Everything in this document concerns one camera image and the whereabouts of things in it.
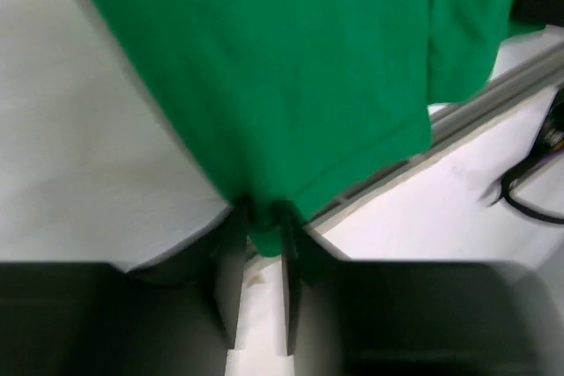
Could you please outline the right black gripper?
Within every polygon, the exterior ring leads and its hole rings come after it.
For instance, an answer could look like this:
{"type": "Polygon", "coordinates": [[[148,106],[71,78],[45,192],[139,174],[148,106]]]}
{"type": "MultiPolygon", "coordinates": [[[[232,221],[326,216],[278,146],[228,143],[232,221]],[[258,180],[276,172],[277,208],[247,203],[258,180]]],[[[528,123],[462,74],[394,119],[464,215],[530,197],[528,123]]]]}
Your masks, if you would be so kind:
{"type": "Polygon", "coordinates": [[[515,0],[510,17],[520,23],[563,26],[564,0],[515,0]]]}

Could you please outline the green t shirt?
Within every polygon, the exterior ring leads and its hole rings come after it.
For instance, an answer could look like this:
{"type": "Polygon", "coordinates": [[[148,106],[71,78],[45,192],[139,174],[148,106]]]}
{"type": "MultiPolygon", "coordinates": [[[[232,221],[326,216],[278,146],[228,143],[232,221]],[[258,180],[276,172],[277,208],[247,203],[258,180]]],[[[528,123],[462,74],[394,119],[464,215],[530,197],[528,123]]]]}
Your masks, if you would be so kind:
{"type": "Polygon", "coordinates": [[[470,99],[515,0],[92,0],[176,134],[249,236],[281,251],[273,204],[314,216],[427,150],[428,109],[470,99]]]}

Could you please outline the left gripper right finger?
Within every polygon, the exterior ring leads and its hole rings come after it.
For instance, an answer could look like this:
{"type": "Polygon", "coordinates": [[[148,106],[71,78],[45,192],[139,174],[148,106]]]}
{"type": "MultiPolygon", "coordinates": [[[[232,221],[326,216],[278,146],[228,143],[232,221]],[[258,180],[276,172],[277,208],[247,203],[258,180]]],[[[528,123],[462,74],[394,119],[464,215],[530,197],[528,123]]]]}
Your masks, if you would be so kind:
{"type": "Polygon", "coordinates": [[[275,206],[298,375],[560,375],[563,320],[515,262],[354,260],[275,206]]]}

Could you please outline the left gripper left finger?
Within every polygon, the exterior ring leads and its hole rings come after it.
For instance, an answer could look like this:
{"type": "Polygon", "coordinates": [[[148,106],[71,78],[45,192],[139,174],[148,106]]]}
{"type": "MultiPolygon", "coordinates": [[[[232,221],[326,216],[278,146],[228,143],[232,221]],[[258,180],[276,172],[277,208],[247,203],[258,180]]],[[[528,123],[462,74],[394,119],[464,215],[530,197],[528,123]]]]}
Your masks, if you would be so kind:
{"type": "Polygon", "coordinates": [[[249,203],[161,262],[1,266],[4,375],[221,375],[235,346],[249,203]]]}

